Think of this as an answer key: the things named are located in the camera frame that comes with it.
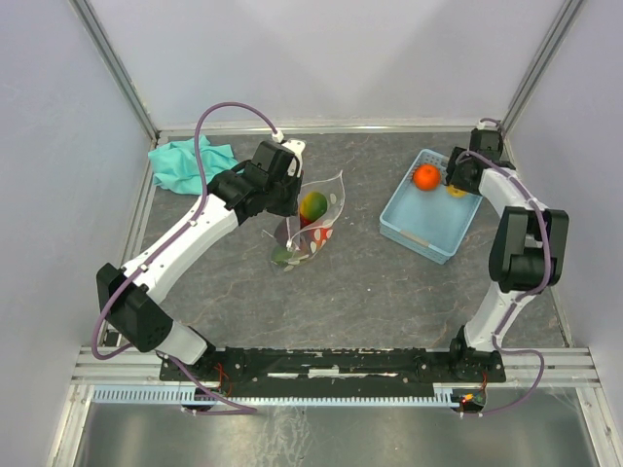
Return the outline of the red strawberry pear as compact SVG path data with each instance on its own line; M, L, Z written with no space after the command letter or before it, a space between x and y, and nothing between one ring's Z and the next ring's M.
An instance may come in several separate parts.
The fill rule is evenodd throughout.
M333 234L333 223L330 221L316 222L307 226L301 233L301 247L315 253L319 251Z

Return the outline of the green orange mango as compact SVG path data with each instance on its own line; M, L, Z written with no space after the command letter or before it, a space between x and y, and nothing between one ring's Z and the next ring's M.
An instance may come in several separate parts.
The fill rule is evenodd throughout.
M290 265L292 262L297 261L297 256L295 251L290 251L286 247L281 245L277 245L271 253L271 262L279 267L286 267Z

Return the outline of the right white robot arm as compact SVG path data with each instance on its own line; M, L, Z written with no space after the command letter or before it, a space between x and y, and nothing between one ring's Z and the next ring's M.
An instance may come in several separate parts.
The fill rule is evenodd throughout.
M456 147L447 167L450 189L487 200L498 215L488 262L491 285L446 358L448 372L459 380L481 371L480 354L502 351L503 338L520 311L557 284L563 271L569 216L526 188L512 162L502 158L504 136L501 123L481 120L468 147Z

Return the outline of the light blue plastic basket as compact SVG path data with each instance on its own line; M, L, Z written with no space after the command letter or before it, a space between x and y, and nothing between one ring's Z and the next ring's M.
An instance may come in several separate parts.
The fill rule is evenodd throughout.
M421 150L380 215L381 235L439 265L457 253L482 202L472 194L454 197L444 185L428 192L416 187L417 168L431 164L445 177L448 161L442 154Z

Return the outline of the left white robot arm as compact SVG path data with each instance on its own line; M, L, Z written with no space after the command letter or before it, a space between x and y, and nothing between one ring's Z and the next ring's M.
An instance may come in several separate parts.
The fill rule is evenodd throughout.
M141 352L176 358L192 378L209 377L215 368L212 344L169 316L161 303L201 255L247 219L262 212L296 213L305 148L297 139L261 142L251 160L215 175L207 197L152 246L120 268L104 265L96 274L99 323L111 324Z

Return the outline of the clear dotted zip bag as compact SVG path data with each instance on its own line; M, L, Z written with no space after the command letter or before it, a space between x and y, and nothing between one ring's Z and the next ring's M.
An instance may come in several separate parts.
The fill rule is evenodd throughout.
M270 256L272 266L290 271L314 258L333 235L345 204L342 171L325 180L304 183L298 210L281 220L272 233L275 241Z

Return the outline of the dark purple avocado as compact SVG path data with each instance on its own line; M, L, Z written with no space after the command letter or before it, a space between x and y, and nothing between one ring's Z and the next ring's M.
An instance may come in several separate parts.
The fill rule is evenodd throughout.
M299 230L299 221L293 218L282 219L275 228L274 238L276 242L286 247L293 235Z

